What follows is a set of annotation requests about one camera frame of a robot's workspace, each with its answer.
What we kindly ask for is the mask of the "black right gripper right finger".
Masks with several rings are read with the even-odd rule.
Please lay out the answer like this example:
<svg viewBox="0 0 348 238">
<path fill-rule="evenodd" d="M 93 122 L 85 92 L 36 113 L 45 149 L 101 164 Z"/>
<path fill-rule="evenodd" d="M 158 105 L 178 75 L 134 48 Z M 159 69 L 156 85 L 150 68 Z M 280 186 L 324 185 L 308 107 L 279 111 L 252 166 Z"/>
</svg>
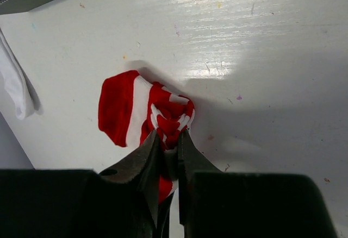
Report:
<svg viewBox="0 0 348 238">
<path fill-rule="evenodd" d="M 179 221 L 185 237 L 336 237 L 322 194 L 307 176 L 228 173 L 178 139 Z"/>
</svg>

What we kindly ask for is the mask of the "red white striped sock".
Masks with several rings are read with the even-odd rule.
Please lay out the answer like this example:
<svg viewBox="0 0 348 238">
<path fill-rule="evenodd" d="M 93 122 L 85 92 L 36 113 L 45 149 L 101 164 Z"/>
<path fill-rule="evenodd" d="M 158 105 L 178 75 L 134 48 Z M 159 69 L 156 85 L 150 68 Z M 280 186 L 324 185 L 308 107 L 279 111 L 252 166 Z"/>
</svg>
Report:
<svg viewBox="0 0 348 238">
<path fill-rule="evenodd" d="M 119 147 L 138 148 L 152 131 L 160 139 L 164 158 L 159 180 L 159 202 L 177 188 L 176 155 L 181 132 L 195 117 L 192 100 L 150 83 L 131 70 L 106 79 L 98 104 L 98 127 Z"/>
</svg>

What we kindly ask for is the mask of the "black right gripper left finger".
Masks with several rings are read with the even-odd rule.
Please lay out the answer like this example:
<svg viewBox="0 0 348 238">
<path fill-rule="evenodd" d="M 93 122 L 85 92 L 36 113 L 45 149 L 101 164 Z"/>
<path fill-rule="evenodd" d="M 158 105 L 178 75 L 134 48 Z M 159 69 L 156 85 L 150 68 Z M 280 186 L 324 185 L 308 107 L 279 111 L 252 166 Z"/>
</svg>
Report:
<svg viewBox="0 0 348 238">
<path fill-rule="evenodd" d="M 1 237 L 159 237 L 160 145 L 100 173 L 1 170 Z"/>
</svg>

